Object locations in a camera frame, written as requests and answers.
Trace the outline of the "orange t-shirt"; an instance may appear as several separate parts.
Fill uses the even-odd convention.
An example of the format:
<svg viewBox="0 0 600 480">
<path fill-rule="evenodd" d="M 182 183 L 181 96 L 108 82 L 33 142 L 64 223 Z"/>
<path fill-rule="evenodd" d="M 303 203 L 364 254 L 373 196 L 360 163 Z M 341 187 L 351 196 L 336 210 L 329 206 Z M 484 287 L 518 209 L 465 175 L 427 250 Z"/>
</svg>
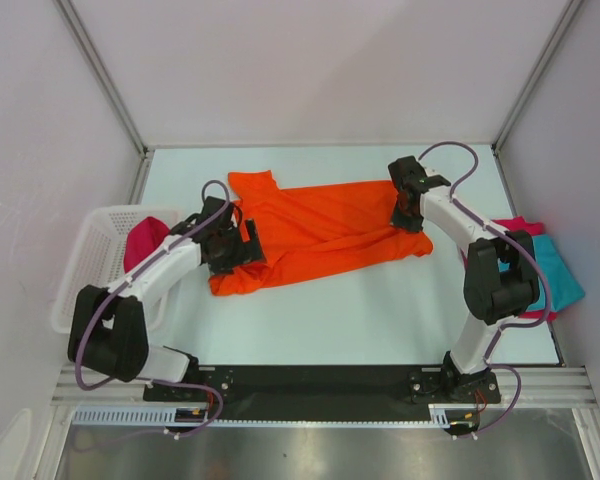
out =
<svg viewBox="0 0 600 480">
<path fill-rule="evenodd" d="M 231 172 L 236 206 L 254 221 L 264 261 L 209 280 L 213 295 L 251 294 L 431 254 L 423 233 L 391 226 L 388 180 L 280 188 L 271 172 Z"/>
</svg>

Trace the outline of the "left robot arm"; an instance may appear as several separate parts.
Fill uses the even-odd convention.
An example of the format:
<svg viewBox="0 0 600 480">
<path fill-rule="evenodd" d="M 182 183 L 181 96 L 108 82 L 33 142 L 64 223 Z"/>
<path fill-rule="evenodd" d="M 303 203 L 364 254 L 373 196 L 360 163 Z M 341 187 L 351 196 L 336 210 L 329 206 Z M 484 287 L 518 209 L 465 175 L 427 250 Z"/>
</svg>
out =
<svg viewBox="0 0 600 480">
<path fill-rule="evenodd" d="M 194 397 L 201 387 L 194 357 L 151 343 L 149 310 L 201 266 L 219 277 L 264 259 L 255 221 L 236 204 L 207 197 L 201 212 L 172 227 L 122 277 L 79 291 L 68 341 L 75 375 L 88 368 L 108 381 L 157 380 L 179 399 Z"/>
</svg>

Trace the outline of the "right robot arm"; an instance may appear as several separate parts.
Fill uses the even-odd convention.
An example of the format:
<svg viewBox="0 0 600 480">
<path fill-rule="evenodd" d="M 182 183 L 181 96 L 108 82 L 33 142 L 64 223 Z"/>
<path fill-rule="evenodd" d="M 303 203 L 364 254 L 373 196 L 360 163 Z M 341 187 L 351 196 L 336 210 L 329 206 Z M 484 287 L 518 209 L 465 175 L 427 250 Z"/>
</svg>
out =
<svg viewBox="0 0 600 480">
<path fill-rule="evenodd" d="M 390 224 L 419 233 L 429 221 L 454 241 L 465 259 L 463 296 L 469 315 L 445 354 L 441 388 L 453 401 L 473 394 L 489 372 L 487 359 L 501 328 L 539 298 L 539 273 L 531 235 L 504 230 L 465 206 L 451 183 L 413 156 L 388 166 L 397 192 Z"/>
</svg>

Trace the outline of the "crimson t-shirt in basket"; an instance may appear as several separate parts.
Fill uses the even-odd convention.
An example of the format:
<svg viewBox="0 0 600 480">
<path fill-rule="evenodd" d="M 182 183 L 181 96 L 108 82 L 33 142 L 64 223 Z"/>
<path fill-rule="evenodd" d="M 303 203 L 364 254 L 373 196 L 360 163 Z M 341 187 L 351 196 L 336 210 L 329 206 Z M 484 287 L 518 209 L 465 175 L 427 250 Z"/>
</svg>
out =
<svg viewBox="0 0 600 480">
<path fill-rule="evenodd" d="M 161 245 L 170 231 L 169 226 L 156 217 L 148 216 L 134 226 L 127 235 L 123 257 L 125 273 L 131 272 Z"/>
</svg>

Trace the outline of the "folded crimson t-shirt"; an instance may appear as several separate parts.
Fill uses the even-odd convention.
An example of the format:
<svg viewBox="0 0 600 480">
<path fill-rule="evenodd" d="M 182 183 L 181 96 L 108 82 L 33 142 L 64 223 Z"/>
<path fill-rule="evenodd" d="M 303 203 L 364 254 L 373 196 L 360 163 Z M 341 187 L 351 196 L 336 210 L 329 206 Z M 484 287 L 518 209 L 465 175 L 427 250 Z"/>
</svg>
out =
<svg viewBox="0 0 600 480">
<path fill-rule="evenodd" d="M 505 317 L 539 320 L 551 311 L 551 289 L 535 259 L 532 237 L 544 225 L 521 217 L 498 219 L 504 238 L 478 239 L 463 255 L 463 294 L 469 311 L 488 325 Z"/>
</svg>

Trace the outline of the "white plastic basket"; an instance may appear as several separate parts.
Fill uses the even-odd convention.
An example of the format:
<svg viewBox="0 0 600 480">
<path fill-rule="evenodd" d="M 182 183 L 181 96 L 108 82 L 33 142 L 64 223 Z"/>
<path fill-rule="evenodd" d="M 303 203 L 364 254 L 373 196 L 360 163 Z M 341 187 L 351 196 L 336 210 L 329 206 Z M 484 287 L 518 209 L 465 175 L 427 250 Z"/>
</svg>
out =
<svg viewBox="0 0 600 480">
<path fill-rule="evenodd" d="M 121 205 L 97 208 L 87 215 L 52 308 L 51 326 L 55 332 L 70 333 L 76 298 L 83 287 L 102 287 L 124 274 L 127 236 L 147 217 L 173 226 L 183 218 L 183 212 L 167 207 Z"/>
</svg>

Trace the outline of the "folded teal t-shirt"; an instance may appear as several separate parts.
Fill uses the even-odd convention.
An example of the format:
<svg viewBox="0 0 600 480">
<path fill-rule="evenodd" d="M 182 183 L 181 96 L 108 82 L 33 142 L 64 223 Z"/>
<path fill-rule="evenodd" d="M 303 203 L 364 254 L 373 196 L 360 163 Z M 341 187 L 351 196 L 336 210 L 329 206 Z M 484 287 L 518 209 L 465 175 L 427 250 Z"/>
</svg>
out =
<svg viewBox="0 0 600 480">
<path fill-rule="evenodd" d="M 535 259 L 551 289 L 549 321 L 585 297 L 585 292 L 567 267 L 553 240 L 547 234 L 532 237 Z"/>
</svg>

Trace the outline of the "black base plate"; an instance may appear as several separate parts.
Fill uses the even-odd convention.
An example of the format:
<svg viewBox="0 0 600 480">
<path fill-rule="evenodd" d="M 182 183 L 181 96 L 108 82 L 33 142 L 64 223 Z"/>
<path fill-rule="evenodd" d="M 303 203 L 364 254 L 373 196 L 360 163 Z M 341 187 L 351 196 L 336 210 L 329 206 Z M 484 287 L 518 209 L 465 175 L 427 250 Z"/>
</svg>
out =
<svg viewBox="0 0 600 480">
<path fill-rule="evenodd" d="M 194 369 L 190 380 L 217 390 L 237 414 L 271 410 L 276 416 L 308 411 L 316 416 L 376 419 L 418 405 L 449 404 L 468 410 L 478 399 L 501 401 L 496 376 L 447 392 L 438 366 L 419 365 L 216 365 Z"/>
</svg>

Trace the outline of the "aluminium frame rail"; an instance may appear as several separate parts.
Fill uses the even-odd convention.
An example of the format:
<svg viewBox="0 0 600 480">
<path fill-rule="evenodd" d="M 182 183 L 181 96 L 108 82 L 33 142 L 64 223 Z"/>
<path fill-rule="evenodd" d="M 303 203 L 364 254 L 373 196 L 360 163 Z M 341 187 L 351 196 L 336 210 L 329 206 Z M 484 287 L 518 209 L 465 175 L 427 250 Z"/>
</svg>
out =
<svg viewBox="0 0 600 480">
<path fill-rule="evenodd" d="M 597 399 L 583 367 L 518 367 L 521 392 L 519 408 L 594 408 Z M 51 396 L 53 406 L 139 406 L 145 384 L 112 381 L 96 390 L 84 391 L 75 382 L 73 370 L 62 368 Z"/>
</svg>

